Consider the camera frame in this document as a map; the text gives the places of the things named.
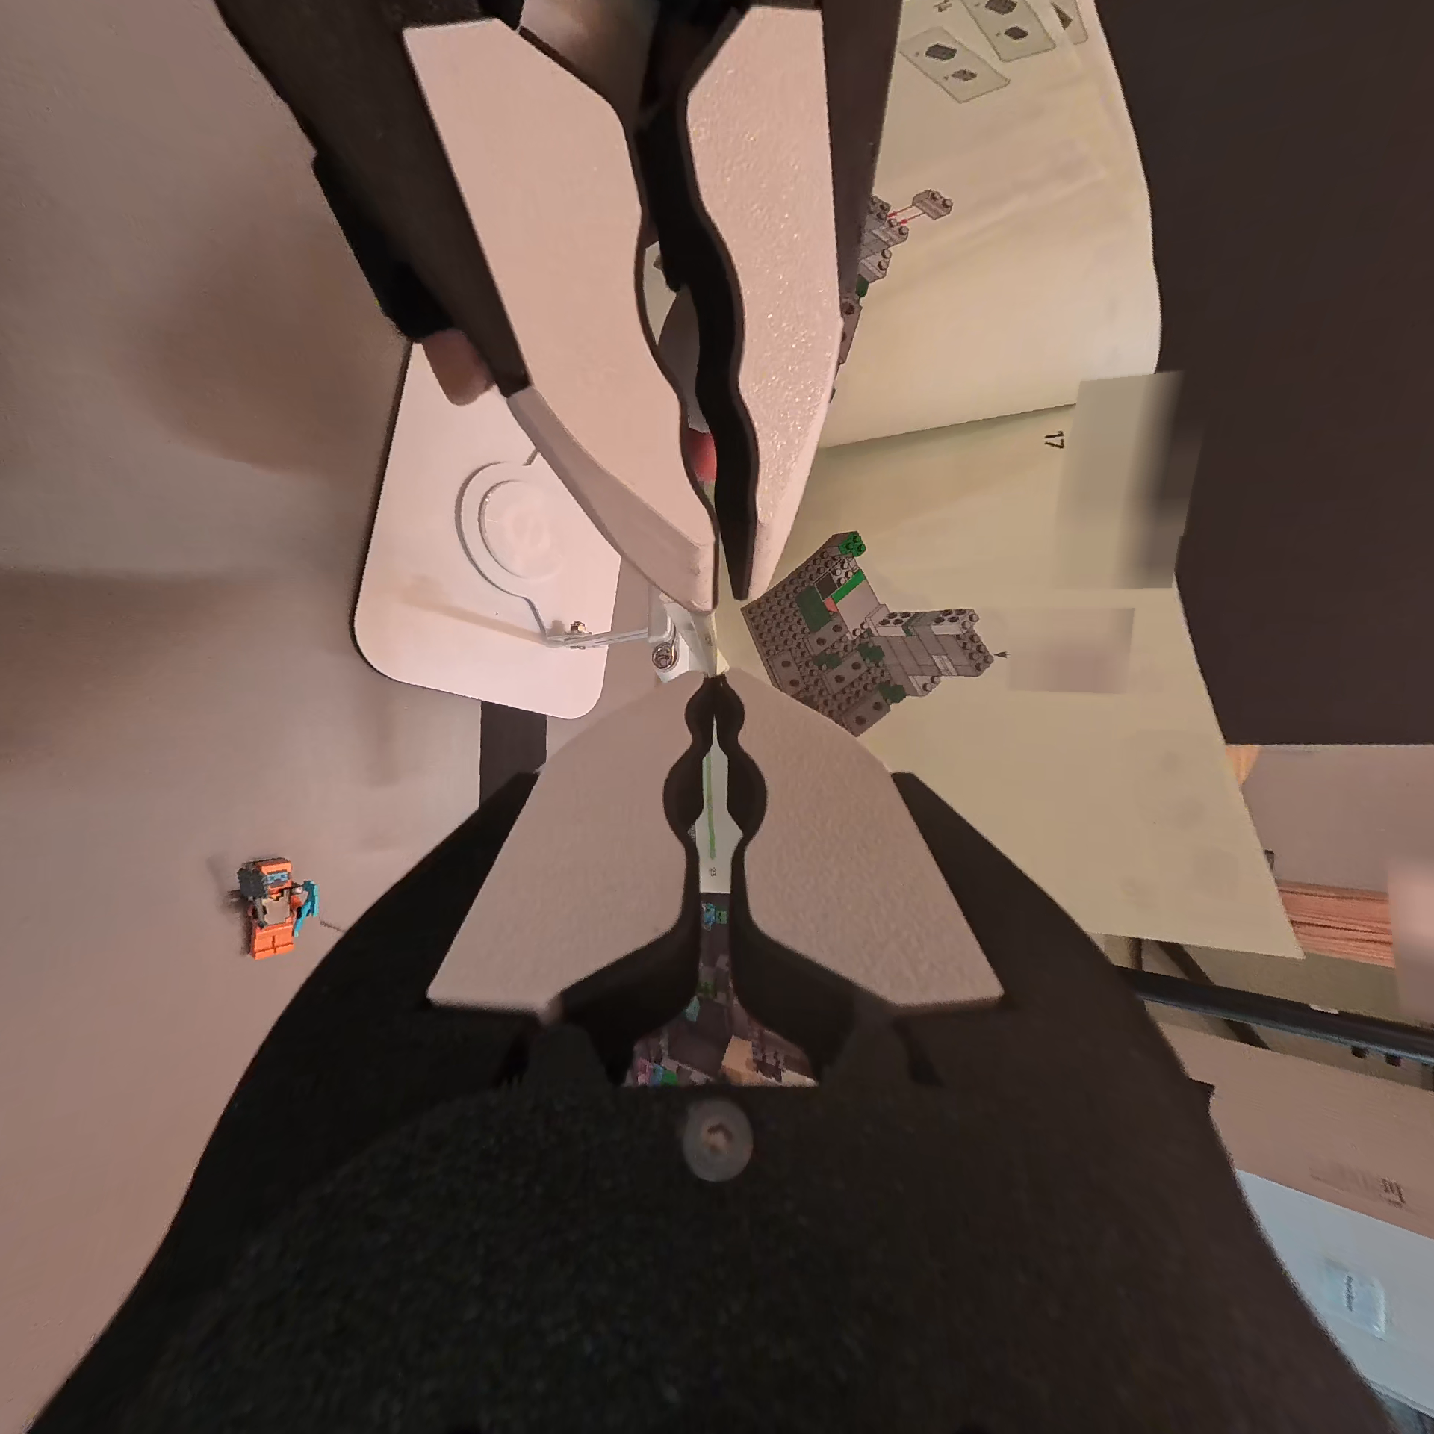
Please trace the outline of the black rod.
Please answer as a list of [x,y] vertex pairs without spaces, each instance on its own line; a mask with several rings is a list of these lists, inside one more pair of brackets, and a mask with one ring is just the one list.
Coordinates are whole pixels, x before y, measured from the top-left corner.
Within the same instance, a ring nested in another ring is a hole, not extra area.
[[1116,975],[1138,999],[1160,1007],[1218,1019],[1227,1026],[1259,1028],[1365,1055],[1377,1053],[1389,1062],[1432,1065],[1432,1031],[1426,1028],[1162,973],[1117,966]]

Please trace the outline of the green toy set box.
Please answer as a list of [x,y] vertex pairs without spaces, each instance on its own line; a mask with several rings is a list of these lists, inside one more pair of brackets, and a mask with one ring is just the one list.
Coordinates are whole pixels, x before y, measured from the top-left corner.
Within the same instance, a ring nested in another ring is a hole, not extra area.
[[692,995],[674,1019],[636,1041],[622,1084],[814,1086],[814,1069],[803,1052],[761,1026],[735,995],[728,963],[728,896],[704,891],[699,918]]

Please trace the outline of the building instruction booklet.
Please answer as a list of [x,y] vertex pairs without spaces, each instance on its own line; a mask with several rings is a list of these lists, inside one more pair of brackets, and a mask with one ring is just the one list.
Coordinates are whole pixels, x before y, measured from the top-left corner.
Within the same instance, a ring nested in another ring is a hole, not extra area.
[[1112,3],[902,3],[872,195],[931,191],[861,302],[776,575],[856,529],[889,610],[993,654],[865,736],[1088,932],[1298,961],[1172,572],[1133,574],[1170,406]]

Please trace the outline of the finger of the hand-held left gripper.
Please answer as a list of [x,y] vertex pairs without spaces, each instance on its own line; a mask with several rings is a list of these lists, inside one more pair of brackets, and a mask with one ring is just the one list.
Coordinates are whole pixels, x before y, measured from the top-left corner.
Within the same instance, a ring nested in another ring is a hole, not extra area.
[[694,615],[716,538],[639,290],[639,195],[612,106],[498,21],[407,29],[520,376],[523,429],[605,541]]
[[749,599],[793,524],[843,330],[819,9],[749,3],[696,53],[655,111],[655,225],[692,306],[728,589]]

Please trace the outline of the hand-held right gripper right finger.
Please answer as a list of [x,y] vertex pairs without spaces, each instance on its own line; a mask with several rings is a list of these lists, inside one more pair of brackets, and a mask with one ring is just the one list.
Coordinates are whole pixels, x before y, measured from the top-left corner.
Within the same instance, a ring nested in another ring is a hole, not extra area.
[[718,741],[740,833],[730,881],[757,937],[909,1011],[1001,985],[878,758],[761,676],[725,673]]

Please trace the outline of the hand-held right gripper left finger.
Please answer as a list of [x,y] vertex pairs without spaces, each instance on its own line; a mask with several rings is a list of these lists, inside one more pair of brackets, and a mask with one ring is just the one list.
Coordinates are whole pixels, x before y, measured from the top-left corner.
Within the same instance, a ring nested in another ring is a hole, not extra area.
[[428,985],[438,1007],[545,1016],[662,939],[694,898],[709,695],[697,673],[602,717],[545,761]]

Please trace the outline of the person's left hand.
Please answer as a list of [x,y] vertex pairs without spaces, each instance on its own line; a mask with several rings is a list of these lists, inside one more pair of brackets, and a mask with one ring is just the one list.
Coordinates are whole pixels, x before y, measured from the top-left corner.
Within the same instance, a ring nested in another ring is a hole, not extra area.
[[446,401],[467,406],[486,394],[494,381],[472,341],[455,328],[419,341],[424,360]]

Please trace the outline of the white wooden book stand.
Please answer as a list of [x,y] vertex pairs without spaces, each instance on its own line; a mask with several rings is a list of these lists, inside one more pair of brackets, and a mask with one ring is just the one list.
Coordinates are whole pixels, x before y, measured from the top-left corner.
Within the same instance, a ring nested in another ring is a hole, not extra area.
[[411,347],[392,418],[351,635],[383,676],[575,720],[607,657],[667,683],[704,661],[650,586],[614,621],[619,555],[494,391],[452,405]]

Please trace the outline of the dark panel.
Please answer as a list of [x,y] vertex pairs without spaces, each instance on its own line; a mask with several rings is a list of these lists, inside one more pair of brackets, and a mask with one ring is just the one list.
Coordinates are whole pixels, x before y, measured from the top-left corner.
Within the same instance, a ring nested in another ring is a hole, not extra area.
[[1432,3],[1097,3],[1228,743],[1432,734]]

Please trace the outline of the orange brick figure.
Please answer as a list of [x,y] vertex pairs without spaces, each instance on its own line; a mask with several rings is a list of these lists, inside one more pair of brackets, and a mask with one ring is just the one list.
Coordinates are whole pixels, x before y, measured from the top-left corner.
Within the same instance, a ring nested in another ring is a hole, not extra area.
[[238,905],[243,912],[252,959],[293,951],[298,932],[317,918],[317,884],[300,881],[284,857],[259,857],[237,869]]

